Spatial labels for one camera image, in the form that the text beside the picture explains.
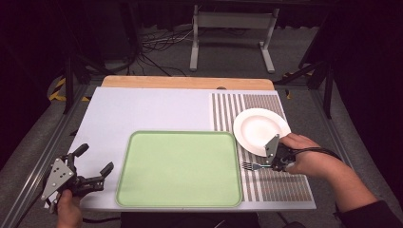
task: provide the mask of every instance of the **metal stand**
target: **metal stand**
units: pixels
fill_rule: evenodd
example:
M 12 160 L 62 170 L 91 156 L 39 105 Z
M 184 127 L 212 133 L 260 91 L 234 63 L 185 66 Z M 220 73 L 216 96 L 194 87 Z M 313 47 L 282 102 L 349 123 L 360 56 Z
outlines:
M 272 59 L 269 54 L 269 43 L 278 17 L 278 9 L 273 13 L 228 13 L 228 12 L 199 12 L 196 5 L 193 13 L 193 44 L 190 55 L 190 71 L 198 69 L 199 57 L 199 27 L 204 28 L 237 28 L 237 29 L 267 29 L 264 42 L 259 42 L 261 54 L 267 71 L 274 73 Z

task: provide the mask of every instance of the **person's arm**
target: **person's arm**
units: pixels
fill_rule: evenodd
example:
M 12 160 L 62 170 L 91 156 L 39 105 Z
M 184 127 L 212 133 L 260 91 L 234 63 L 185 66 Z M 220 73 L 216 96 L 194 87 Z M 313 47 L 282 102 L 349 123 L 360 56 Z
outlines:
M 294 149 L 318 147 L 317 143 L 307 137 L 294 133 L 282 138 L 281 142 Z M 354 170 L 332 156 L 309 151 L 300 153 L 294 165 L 287 167 L 287 172 L 328 181 L 335 192 L 336 204 L 341 213 L 377 202 L 377 198 Z
M 83 223 L 80 199 L 74 198 L 70 190 L 65 190 L 57 203 L 57 228 L 78 228 Z

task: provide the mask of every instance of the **green cutting board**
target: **green cutting board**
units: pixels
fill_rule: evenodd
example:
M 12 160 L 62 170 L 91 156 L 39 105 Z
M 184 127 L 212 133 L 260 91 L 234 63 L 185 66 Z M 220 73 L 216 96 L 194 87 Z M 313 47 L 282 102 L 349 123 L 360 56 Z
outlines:
M 234 207 L 241 201 L 234 136 L 216 131 L 131 135 L 116 201 L 123 207 Z

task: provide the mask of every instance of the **gray and white stripes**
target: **gray and white stripes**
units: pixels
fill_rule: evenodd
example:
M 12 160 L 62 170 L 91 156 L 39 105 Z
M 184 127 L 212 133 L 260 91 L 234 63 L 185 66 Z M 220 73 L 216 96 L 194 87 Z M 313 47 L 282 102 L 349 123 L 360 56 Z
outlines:
M 278 95 L 210 94 L 211 128 L 233 133 L 233 122 L 243 110 L 259 107 L 276 112 L 285 120 Z M 237 144 L 240 162 L 264 163 Z M 251 172 L 240 168 L 240 181 L 244 201 L 311 201 L 305 176 L 260 169 Z

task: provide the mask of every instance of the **white tabletop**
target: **white tabletop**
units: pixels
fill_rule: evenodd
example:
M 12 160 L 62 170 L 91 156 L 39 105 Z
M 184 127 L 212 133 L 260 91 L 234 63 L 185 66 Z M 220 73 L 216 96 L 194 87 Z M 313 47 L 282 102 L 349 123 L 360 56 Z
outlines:
M 123 208 L 115 200 L 116 189 L 125 159 L 128 139 L 138 130 L 214 130 L 211 94 L 264 94 L 278 96 L 276 91 L 162 89 L 98 87 L 69 150 L 83 143 L 89 149 L 75 160 L 78 175 L 99 176 L 109 162 L 115 168 L 106 178 L 105 189 L 85 196 L 83 209 L 103 211 L 156 211 L 150 208 Z M 157 211 L 239 211 L 315 209 L 306 181 L 308 199 L 259 201 L 244 200 L 235 208 L 160 208 Z

